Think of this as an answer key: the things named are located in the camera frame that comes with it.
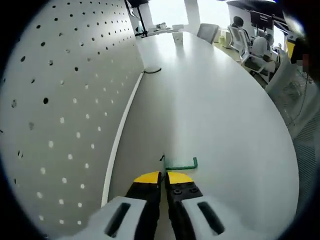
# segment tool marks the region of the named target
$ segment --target white pegboard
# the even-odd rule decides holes
[[[53,0],[12,50],[0,89],[9,184],[50,238],[101,206],[110,153],[143,70],[123,0]]]

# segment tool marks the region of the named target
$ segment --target white cup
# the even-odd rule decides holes
[[[183,32],[173,32],[173,40],[175,44],[184,44],[184,34]]]

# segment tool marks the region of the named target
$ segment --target window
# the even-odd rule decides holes
[[[230,25],[229,8],[225,1],[197,0],[200,22],[202,24],[216,24],[226,29]]]
[[[281,49],[284,50],[285,47],[285,34],[275,25],[273,26],[273,39],[274,47],[278,47],[281,44]]]
[[[166,23],[171,27],[189,24],[184,0],[150,0],[148,4],[153,25]]]

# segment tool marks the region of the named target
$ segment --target white table surface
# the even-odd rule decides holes
[[[206,41],[184,32],[138,39],[145,74],[131,105],[114,163],[109,200],[134,178],[161,171],[169,158],[197,157],[184,171],[201,192],[273,240],[295,216],[299,175],[295,149],[277,108],[249,73]],[[162,191],[156,240],[175,239]]]

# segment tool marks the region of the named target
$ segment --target person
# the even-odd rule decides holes
[[[253,41],[251,54],[265,60],[265,69],[271,73],[274,73],[279,67],[280,63],[271,59],[270,46],[272,44],[274,44],[274,38],[270,33],[266,34],[264,37],[258,36]]]
[[[243,28],[243,26],[244,26],[244,20],[239,16],[235,16],[233,18],[233,23],[231,24],[231,27],[237,28],[237,29],[242,29],[244,31],[245,35],[246,35],[247,42],[250,44],[251,41],[250,41],[249,34],[248,34],[247,30],[245,30]]]

